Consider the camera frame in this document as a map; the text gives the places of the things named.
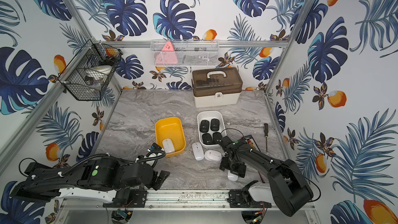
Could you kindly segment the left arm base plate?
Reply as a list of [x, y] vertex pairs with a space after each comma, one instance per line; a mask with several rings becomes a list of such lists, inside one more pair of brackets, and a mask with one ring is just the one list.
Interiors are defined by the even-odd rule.
[[111, 208], [144, 208], [148, 191], [137, 189], [124, 189], [116, 192], [110, 203], [104, 203], [103, 207]]

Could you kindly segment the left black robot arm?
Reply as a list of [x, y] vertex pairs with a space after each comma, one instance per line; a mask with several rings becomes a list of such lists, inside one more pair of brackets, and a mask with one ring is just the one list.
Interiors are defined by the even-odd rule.
[[150, 164], [164, 158], [165, 151], [155, 149], [150, 153], [151, 157], [140, 156], [134, 161], [99, 153], [60, 169], [32, 162], [25, 171], [27, 179], [14, 186], [10, 196], [27, 202], [47, 203], [62, 198], [64, 189], [82, 189], [112, 193], [111, 197], [101, 197], [101, 200], [116, 206], [126, 205], [134, 200], [132, 188], [159, 190], [170, 175], [168, 171], [155, 171]]

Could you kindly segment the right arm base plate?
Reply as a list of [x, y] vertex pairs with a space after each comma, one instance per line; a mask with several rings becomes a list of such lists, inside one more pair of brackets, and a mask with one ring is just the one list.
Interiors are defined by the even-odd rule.
[[272, 201], [255, 201], [248, 191], [232, 189], [228, 193], [227, 202], [231, 208], [269, 208]]

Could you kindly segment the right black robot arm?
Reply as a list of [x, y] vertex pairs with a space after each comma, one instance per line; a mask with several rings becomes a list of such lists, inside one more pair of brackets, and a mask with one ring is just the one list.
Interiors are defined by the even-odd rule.
[[232, 141], [227, 136], [218, 144], [224, 151], [220, 170], [228, 170], [244, 178], [246, 166], [249, 165], [268, 180], [265, 186], [254, 180], [241, 190], [233, 190], [229, 198], [231, 206], [257, 208], [263, 203], [267, 208], [274, 204], [283, 214], [292, 217], [314, 197], [308, 179], [293, 160], [274, 159], [243, 140]]

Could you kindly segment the black mouse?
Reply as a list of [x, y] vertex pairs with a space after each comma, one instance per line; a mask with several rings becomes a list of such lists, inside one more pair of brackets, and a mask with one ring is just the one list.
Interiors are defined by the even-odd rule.
[[202, 120], [200, 122], [200, 127], [199, 127], [199, 131], [201, 133], [208, 133], [209, 132], [209, 126], [210, 126], [210, 122], [208, 120]]
[[202, 143], [203, 143], [204, 145], [213, 145], [213, 144], [214, 144], [214, 141], [213, 141], [213, 139], [212, 139], [212, 135], [209, 134], [209, 133], [204, 133], [204, 134], [202, 135]]
[[213, 118], [210, 122], [210, 129], [213, 132], [218, 132], [220, 130], [220, 120], [217, 118]]
[[214, 144], [219, 144], [222, 140], [222, 135], [220, 132], [214, 132], [212, 134], [212, 140], [214, 142]]

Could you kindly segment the white plastic bin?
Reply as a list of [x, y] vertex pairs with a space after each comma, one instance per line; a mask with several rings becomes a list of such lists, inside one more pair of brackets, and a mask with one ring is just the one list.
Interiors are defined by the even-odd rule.
[[218, 111], [204, 111], [197, 116], [200, 143], [204, 148], [218, 148], [219, 140], [226, 136], [223, 116]]

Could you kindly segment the yellow plastic bin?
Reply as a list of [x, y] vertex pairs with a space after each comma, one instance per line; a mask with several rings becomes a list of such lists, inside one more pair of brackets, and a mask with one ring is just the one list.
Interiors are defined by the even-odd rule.
[[186, 138], [184, 135], [181, 120], [178, 117], [164, 118], [155, 124], [156, 143], [163, 148], [162, 141], [171, 139], [173, 141], [175, 152], [167, 153], [166, 157], [180, 155], [186, 148]]

